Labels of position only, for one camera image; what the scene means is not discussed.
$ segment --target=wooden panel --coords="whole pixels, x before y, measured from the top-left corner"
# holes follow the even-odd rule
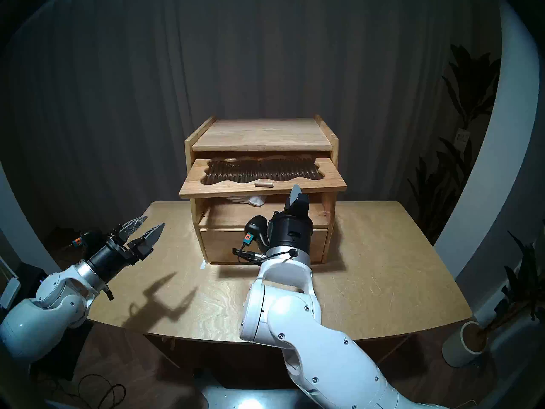
[[[217,120],[195,144],[201,151],[331,151],[331,143],[316,121]]]
[[[327,230],[314,230],[310,241],[311,262],[320,262],[324,251]],[[244,229],[209,230],[201,229],[204,247],[210,262],[236,263],[237,257],[233,255],[233,248],[240,248],[244,238]],[[260,252],[257,244],[252,242],[244,248],[253,252]]]
[[[335,228],[335,203],[337,201],[337,193],[323,193],[321,194],[323,202],[324,212],[327,214],[328,224],[328,237],[325,240],[324,253],[321,256],[321,262],[328,262],[329,246],[331,244],[331,237],[333,236],[333,229]]]
[[[199,227],[204,229],[243,229],[246,223],[256,215],[262,215],[270,220],[274,211],[284,210],[285,195],[280,195],[280,199],[270,199],[270,202],[269,198],[276,198],[276,196],[269,195],[265,205],[260,207],[252,207],[246,203],[233,203],[225,198],[210,199]],[[321,203],[311,203],[308,207],[308,216],[315,229],[328,228],[328,215],[324,213]]]
[[[201,221],[203,217],[203,213],[206,208],[206,199],[190,199],[191,204],[191,219],[193,221],[193,228],[195,229],[195,235],[197,236],[197,240],[199,241],[199,245],[201,247],[203,258],[206,262],[208,262],[208,257],[206,255],[206,250],[204,248],[203,240],[201,237],[201,230],[199,229],[199,221]]]
[[[189,202],[154,202],[131,237],[165,222],[154,251],[109,283],[89,319],[197,340],[236,341],[259,267],[203,261]],[[471,316],[437,253],[398,202],[337,202],[328,263],[312,267],[321,321],[353,340],[434,328]]]
[[[333,164],[335,167],[338,167],[338,160],[339,160],[339,138],[333,131],[329,128],[327,124],[325,124],[325,121],[320,117],[318,114],[314,116],[314,120],[316,121],[317,125],[320,127],[320,130],[323,132],[325,137],[328,138],[329,143],[331,143],[331,161],[333,161]]]
[[[346,183],[329,158],[316,158],[316,165],[319,172],[324,175],[321,180],[310,180],[297,177],[288,181],[271,180],[272,188],[256,187],[254,183],[236,183],[231,180],[220,181],[216,184],[202,184],[201,179],[205,176],[210,160],[195,160],[189,171],[187,179],[180,189],[180,197],[220,197],[220,196],[243,196],[243,195],[272,195],[289,193],[294,184],[301,186],[303,193],[317,192],[343,192],[346,190]]]
[[[228,159],[228,158],[331,158],[331,151],[204,151],[194,152],[195,159]]]
[[[197,130],[195,130],[185,141],[185,166],[188,170],[191,170],[193,161],[195,161],[195,153],[193,152],[193,144],[203,135],[204,132],[216,121],[215,116],[210,116],[203,124],[201,124]]]

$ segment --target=drawer front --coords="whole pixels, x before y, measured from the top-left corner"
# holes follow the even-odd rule
[[[319,180],[311,180],[303,177],[296,177],[287,181],[276,180],[253,180],[248,183],[237,183],[231,180],[220,181],[215,184],[203,184],[201,179],[206,175],[209,159],[195,160],[179,196],[183,198],[205,198],[221,196],[243,196],[243,195],[272,195],[285,194],[292,190],[293,185],[298,184],[304,193],[320,192],[343,192],[346,190],[346,183],[329,158],[316,158],[315,164],[318,172],[324,176]],[[269,187],[256,186],[267,183]]]
[[[321,261],[327,235],[328,231],[325,229],[314,230],[312,233],[310,242],[311,262],[318,263]],[[237,263],[237,257],[233,255],[232,249],[240,248],[244,238],[243,229],[201,229],[201,236],[208,260],[211,263]],[[260,252],[255,241],[250,246],[245,247],[244,250]]]

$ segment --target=wooden shelf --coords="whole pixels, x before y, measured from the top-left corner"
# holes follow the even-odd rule
[[[284,209],[285,195],[267,196],[265,204],[252,207],[247,203],[235,203],[225,198],[209,199],[199,227],[202,229],[243,229],[246,223],[256,215],[262,215],[270,220],[274,211]],[[311,202],[308,217],[315,229],[327,229],[328,213],[324,212],[322,203]]]
[[[331,143],[312,118],[217,120],[192,150],[331,151]]]

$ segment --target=wooden table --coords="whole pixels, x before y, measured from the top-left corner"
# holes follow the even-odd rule
[[[101,293],[89,318],[141,333],[240,342],[242,305],[259,268],[203,264],[189,202],[154,202],[144,214],[137,235],[164,221],[161,238],[146,260],[110,282],[115,300]],[[323,325],[361,340],[471,316],[398,202],[338,202],[335,217],[329,262],[312,267]]]

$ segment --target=wooden cabinet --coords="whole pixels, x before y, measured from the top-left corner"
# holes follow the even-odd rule
[[[179,196],[191,201],[195,234],[207,262],[236,262],[232,248],[240,247],[246,223],[255,215],[270,219],[274,211],[282,211],[294,184],[310,197],[311,261],[326,262],[336,195],[346,184],[337,171],[338,138],[320,116],[210,117],[186,139],[185,157],[188,176]],[[264,195],[265,204],[253,207],[227,199],[252,195]]]

